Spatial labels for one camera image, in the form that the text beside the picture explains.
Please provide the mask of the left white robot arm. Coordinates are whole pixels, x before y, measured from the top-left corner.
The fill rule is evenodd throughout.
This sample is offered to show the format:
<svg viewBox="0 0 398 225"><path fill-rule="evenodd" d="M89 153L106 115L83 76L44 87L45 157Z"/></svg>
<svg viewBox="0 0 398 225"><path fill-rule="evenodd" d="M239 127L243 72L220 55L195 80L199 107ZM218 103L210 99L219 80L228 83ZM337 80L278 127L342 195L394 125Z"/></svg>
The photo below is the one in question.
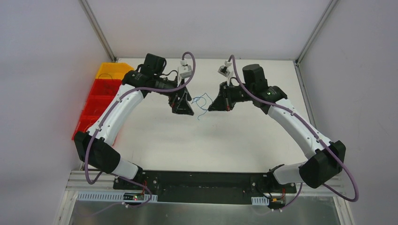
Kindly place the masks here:
<svg viewBox="0 0 398 225"><path fill-rule="evenodd" d="M100 173L125 178L126 185L131 189L142 186L143 177L139 174L142 168L124 159L113 148L113 144L127 117L149 93L167 96L168 105L174 114L194 115L189 105L192 98L186 88L196 70L194 55L191 52L183 53L174 80L169 80L163 73L166 65L165 58L147 54L144 63L124 75L115 97L97 121L87 131L78 131L74 135L88 184L93 185L98 179L90 179L88 167L91 165Z"/></svg>

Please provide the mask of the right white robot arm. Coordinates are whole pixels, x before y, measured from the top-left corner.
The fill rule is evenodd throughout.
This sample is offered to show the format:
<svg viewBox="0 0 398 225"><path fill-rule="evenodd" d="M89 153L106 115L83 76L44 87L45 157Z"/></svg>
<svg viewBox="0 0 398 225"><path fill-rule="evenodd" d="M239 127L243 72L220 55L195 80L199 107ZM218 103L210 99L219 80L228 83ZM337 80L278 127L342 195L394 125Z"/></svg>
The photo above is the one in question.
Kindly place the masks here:
<svg viewBox="0 0 398 225"><path fill-rule="evenodd" d="M320 132L299 119L287 95L277 86L269 86L263 68L259 64L243 67L243 86L220 84L218 96L209 106L209 111L231 111L237 102L251 101L266 115L278 122L304 152L306 162L280 165L270 170L267 188L278 192L285 184L306 183L318 188L338 175L342 166L335 160L345 158L346 146L341 141L331 141Z"/></svg>

